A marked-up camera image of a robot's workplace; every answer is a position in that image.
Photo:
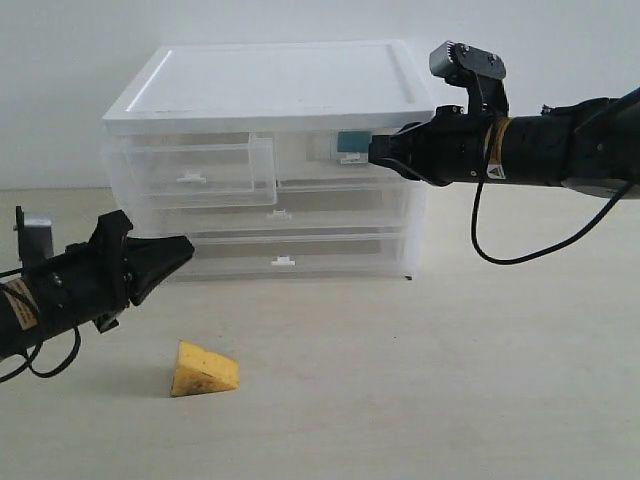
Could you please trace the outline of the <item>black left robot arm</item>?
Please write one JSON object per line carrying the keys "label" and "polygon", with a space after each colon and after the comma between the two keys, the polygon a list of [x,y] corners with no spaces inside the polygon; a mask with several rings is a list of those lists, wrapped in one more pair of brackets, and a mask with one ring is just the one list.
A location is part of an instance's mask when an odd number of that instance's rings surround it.
{"label": "black left robot arm", "polygon": [[3,359],[87,322],[108,331],[195,253],[185,236],[130,237],[131,221],[115,210],[98,217],[88,241],[49,256],[25,224],[23,209],[15,213],[22,269],[1,285]]}

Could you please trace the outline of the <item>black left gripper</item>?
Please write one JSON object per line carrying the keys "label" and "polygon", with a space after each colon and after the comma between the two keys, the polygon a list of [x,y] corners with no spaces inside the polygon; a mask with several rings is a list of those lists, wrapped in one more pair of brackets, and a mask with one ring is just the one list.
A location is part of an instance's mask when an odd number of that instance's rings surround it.
{"label": "black left gripper", "polygon": [[103,214],[88,241],[29,269],[45,332],[63,333],[92,322],[105,333],[119,325],[117,317],[129,301],[141,305],[193,258],[194,246],[185,236],[127,239],[132,228],[121,210]]}

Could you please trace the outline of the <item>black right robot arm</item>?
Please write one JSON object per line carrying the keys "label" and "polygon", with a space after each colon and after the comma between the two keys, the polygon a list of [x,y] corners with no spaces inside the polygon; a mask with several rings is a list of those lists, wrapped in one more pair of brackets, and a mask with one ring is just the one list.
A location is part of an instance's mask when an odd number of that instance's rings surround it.
{"label": "black right robot arm", "polygon": [[369,161],[408,180],[567,188],[600,198],[625,185],[639,197],[639,93],[552,107],[534,116],[450,105],[424,123],[375,135]]}

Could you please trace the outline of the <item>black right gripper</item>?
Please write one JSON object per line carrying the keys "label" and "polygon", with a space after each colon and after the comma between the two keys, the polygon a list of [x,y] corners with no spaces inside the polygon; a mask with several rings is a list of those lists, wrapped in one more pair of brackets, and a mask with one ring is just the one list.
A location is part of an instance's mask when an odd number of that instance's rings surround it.
{"label": "black right gripper", "polygon": [[441,106],[429,121],[409,123],[393,135],[373,135],[368,162],[433,186],[475,183],[492,124],[488,111],[470,115],[454,105]]}

